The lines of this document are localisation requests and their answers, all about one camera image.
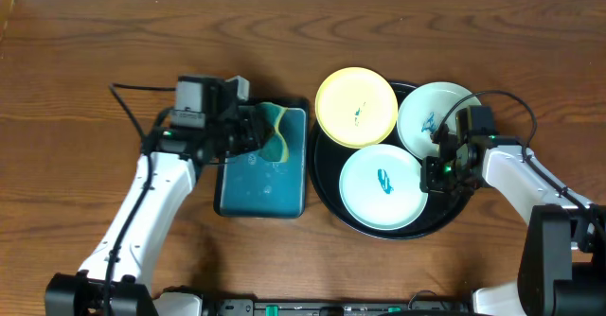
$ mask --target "round black tray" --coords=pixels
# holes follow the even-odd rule
[[[390,81],[400,105],[417,85],[402,81]],[[406,149],[394,130],[382,142]],[[448,194],[429,193],[427,204],[420,216],[410,224],[391,231],[381,231],[363,225],[350,215],[339,193],[341,169],[357,149],[340,146],[324,134],[317,121],[312,127],[308,145],[308,171],[313,188],[327,208],[345,224],[365,235],[384,239],[413,239],[432,234],[451,222],[463,210],[470,197],[453,198]]]

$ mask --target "green sponge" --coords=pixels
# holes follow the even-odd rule
[[[260,149],[258,156],[269,162],[286,162],[288,160],[288,146],[278,129],[286,108],[274,103],[262,102],[255,106],[255,110],[274,128],[273,135],[265,143],[265,146]]]

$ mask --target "brown tabletop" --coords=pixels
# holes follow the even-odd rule
[[[49,279],[76,272],[131,185],[137,136],[109,82],[242,75],[255,96],[313,102],[346,66],[515,93],[539,118],[532,148],[542,163],[604,200],[606,0],[17,0],[0,44],[0,313],[44,313]],[[173,101],[123,96],[146,126]],[[527,135],[517,103],[482,101],[502,132]],[[518,271],[526,226],[496,191],[477,193],[433,235],[387,241],[347,227],[311,184],[299,219],[219,217],[215,176],[206,170],[178,212],[154,293],[467,296]]]

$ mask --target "cable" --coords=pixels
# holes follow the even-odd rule
[[[433,294],[435,297],[437,297],[437,293],[431,291],[431,290],[421,290],[418,291],[417,293],[415,293],[415,295],[413,296],[413,298],[410,299],[410,301],[408,301],[408,310],[412,310],[413,309],[413,304],[415,304],[415,301],[417,300],[417,297],[419,297],[420,294],[422,293],[431,293]],[[445,311],[449,311],[450,309],[447,308],[444,303],[442,301],[439,301],[439,303],[442,305],[442,308]]]
[[[116,101],[120,104],[120,106],[122,107],[122,109],[124,110],[126,115],[131,119],[131,122],[133,122],[134,128],[136,129],[137,133],[139,134],[139,137],[141,138],[141,142],[143,142],[146,135],[143,132],[143,129],[141,128],[141,125],[139,124],[139,121],[137,121],[136,117],[134,117],[134,115],[133,115],[133,112],[131,112],[131,109],[129,109],[129,107],[126,105],[126,103],[124,102],[122,97],[120,97],[120,95],[117,93],[116,88],[161,91],[161,92],[170,92],[170,91],[175,90],[174,88],[144,87],[144,86],[117,84],[117,83],[112,83],[112,84],[110,84],[109,87],[110,87],[110,91],[111,91],[112,95],[114,96],[114,98],[116,99]],[[170,108],[163,110],[157,116],[156,120],[154,121],[154,125],[162,124],[162,121],[166,118],[166,116],[169,114],[169,112],[170,112]],[[120,246],[122,244],[122,240],[126,236],[126,232],[128,231],[129,226],[133,222],[133,219],[134,219],[134,216],[136,215],[137,210],[141,206],[141,203],[143,203],[145,196],[147,195],[148,191],[150,190],[150,187],[152,186],[152,178],[153,178],[152,157],[150,155],[146,155],[146,157],[147,157],[147,162],[148,162],[147,179],[146,179],[145,183],[143,184],[141,194],[139,194],[139,197],[136,199],[136,202],[134,203],[133,209],[131,210],[128,217],[124,221],[124,225],[122,225],[122,228],[120,229],[120,232],[118,233],[118,235],[116,237],[114,247],[110,251],[109,258],[107,261],[107,270],[105,271],[105,282],[103,283],[103,314],[106,316],[112,315],[112,307],[110,305],[110,295],[111,295],[110,292],[111,292],[111,287],[112,287],[112,276],[114,275],[114,266],[116,265],[117,255],[120,251]]]
[[[530,114],[530,117],[532,118],[532,130],[530,131],[530,136],[527,138],[527,140],[524,142],[524,144],[522,144],[522,161],[527,163],[530,166],[530,168],[535,173],[537,173],[537,175],[539,175],[543,180],[545,180],[550,186],[552,186],[558,192],[558,194],[560,194],[561,196],[564,196],[566,199],[568,199],[571,203],[573,203],[579,209],[579,211],[583,214],[583,216],[588,221],[590,221],[592,223],[592,225],[594,225],[594,228],[596,229],[597,234],[602,239],[602,241],[604,242],[604,246],[606,247],[606,232],[604,231],[604,228],[600,225],[599,220],[597,220],[597,218],[591,213],[591,211],[584,204],[579,202],[575,197],[573,197],[572,195],[570,195],[568,193],[568,187],[560,187],[556,182],[551,180],[551,178],[549,178],[538,167],[536,167],[536,165],[533,164],[532,161],[530,161],[532,159],[532,155],[528,155],[526,153],[526,149],[530,146],[530,141],[532,140],[535,133],[537,132],[539,123],[537,122],[537,116],[535,116],[534,112],[532,112],[532,109],[530,109],[530,107],[526,104],[526,102],[524,102],[521,98],[515,96],[514,94],[512,94],[510,92],[506,92],[503,90],[487,90],[487,91],[467,95],[467,96],[461,98],[453,106],[453,108],[451,108],[451,110],[449,110],[448,113],[446,113],[446,115],[444,116],[442,121],[439,123],[439,126],[437,127],[434,135],[439,135],[441,133],[441,130],[442,130],[444,124],[446,123],[446,120],[453,113],[453,111],[456,109],[456,107],[458,107],[463,102],[465,102],[466,100],[468,100],[472,97],[479,97],[479,96],[482,96],[485,94],[499,94],[499,95],[511,97],[511,98],[515,99],[516,101],[518,101],[520,104],[522,104],[524,106],[524,108],[526,108],[526,110]]]

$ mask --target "yellow plate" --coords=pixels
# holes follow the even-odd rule
[[[381,75],[350,67],[333,73],[320,85],[315,114],[332,141],[360,149],[380,143],[393,131],[398,101]]]

